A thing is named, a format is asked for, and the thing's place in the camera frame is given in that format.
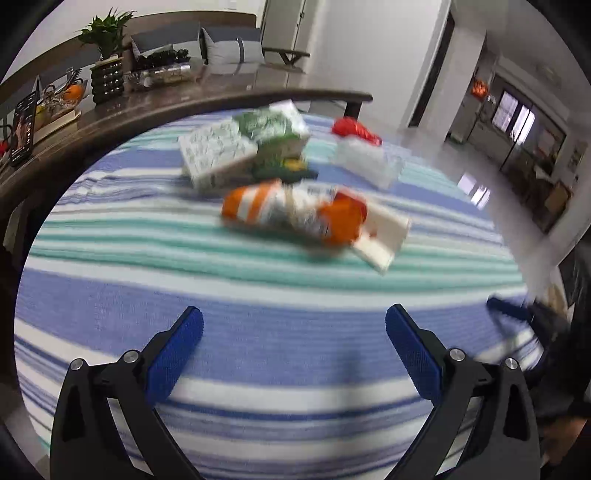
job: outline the black flower pot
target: black flower pot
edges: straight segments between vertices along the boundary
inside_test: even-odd
[[[104,103],[123,95],[123,58],[101,60],[91,68],[92,100]]]

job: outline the silver screw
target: silver screw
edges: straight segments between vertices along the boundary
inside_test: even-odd
[[[511,368],[512,370],[517,370],[519,368],[519,363],[514,358],[508,358],[505,360],[505,365]]]
[[[124,353],[123,361],[126,364],[132,364],[139,358],[139,353],[135,350],[129,350]]]
[[[449,350],[449,356],[452,357],[452,359],[454,359],[456,362],[461,362],[466,358],[466,354],[459,348],[452,348]]]
[[[84,360],[82,360],[82,358],[76,358],[75,360],[72,360],[70,368],[72,370],[79,370],[82,368],[82,365],[84,365]]]

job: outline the potted plant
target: potted plant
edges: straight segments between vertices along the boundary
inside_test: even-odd
[[[95,103],[123,95],[123,27],[134,12],[117,14],[111,8],[105,18],[94,17],[87,28],[78,35],[82,43],[98,47],[100,60],[91,68],[92,99]]]

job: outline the blue gripper pad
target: blue gripper pad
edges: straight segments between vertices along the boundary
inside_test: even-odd
[[[145,398],[154,406],[168,398],[203,336],[203,315],[193,309],[173,332],[146,373]]]
[[[443,395],[443,372],[420,338],[420,329],[399,305],[388,309],[386,333],[421,398],[434,406]]]

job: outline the tablecloth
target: tablecloth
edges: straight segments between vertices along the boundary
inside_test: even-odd
[[[126,142],[78,178],[44,222],[15,313],[19,381],[35,431],[48,447],[72,359],[95,364],[141,350],[194,305],[203,340],[157,408],[202,475],[384,478],[431,410],[386,336],[387,308],[401,303],[448,348],[487,361],[510,353],[526,367],[539,354],[532,332],[485,309],[492,293],[523,298],[522,275],[486,212],[443,173],[402,152],[399,181],[375,191],[330,163],[333,120],[319,116],[305,116],[313,132],[305,155],[319,182],[412,217],[388,273],[353,253],[226,228],[220,200],[199,199],[182,176],[177,137],[227,115],[192,116]],[[145,469],[121,411],[112,410]],[[470,414],[447,466],[469,423]]]

